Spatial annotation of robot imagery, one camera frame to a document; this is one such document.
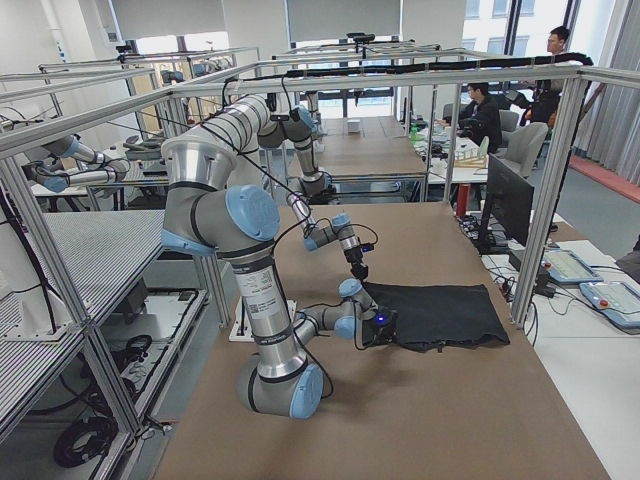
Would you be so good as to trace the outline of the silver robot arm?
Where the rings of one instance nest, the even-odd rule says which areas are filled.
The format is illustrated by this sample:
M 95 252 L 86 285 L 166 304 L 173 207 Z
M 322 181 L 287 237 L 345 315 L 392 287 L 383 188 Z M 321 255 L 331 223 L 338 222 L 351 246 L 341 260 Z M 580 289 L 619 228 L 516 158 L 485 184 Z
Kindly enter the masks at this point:
M 335 189 L 329 173 L 318 166 L 314 149 L 317 125 L 306 108 L 296 106 L 279 112 L 272 96 L 246 95 L 200 122 L 199 127 L 213 137 L 220 152 L 244 160 L 257 147 L 275 149 L 291 142 L 301 174 L 283 188 L 287 192 L 287 204 L 302 228 L 306 248 L 312 251 L 338 242 L 351 274 L 359 280 L 368 277 L 369 269 L 363 256 L 373 245 L 360 242 L 350 217 L 340 214 L 321 227 L 311 214 L 310 206 L 330 200 Z
M 239 287 L 258 349 L 239 375 L 239 399 L 258 413 L 311 417 L 323 396 L 324 370 L 307 342 L 322 330 L 355 338 L 359 326 L 384 329 L 393 319 L 362 284 L 361 249 L 350 217 L 336 215 L 325 230 L 352 265 L 352 277 L 339 286 L 341 303 L 292 315 L 272 253 L 280 215 L 271 196 L 256 185 L 228 187 L 234 154 L 194 135 L 166 141 L 162 155 L 170 178 L 162 244 L 194 256 L 219 254 Z

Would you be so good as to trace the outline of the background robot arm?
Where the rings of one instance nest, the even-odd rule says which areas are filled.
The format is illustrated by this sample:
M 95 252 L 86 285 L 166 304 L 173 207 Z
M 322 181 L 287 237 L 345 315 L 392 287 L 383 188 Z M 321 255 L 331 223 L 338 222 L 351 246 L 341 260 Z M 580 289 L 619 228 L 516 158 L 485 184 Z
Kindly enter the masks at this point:
M 32 160 L 22 166 L 26 178 L 54 193 L 73 186 L 120 182 L 129 162 L 111 158 L 83 144 L 76 135 L 66 135 L 43 144 Z

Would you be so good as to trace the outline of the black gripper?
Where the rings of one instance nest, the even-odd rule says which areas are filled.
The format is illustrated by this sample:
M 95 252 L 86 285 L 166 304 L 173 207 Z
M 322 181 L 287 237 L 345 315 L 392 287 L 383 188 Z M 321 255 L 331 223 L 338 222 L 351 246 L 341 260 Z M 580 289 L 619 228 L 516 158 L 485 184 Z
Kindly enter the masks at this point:
M 365 348 L 382 346 L 396 341 L 396 310 L 379 307 L 373 316 L 362 323 L 362 344 Z
M 344 251 L 345 258 L 351 266 L 350 271 L 354 278 L 366 279 L 368 277 L 369 267 L 364 263 L 363 255 L 374 249 L 374 243 L 366 242 Z

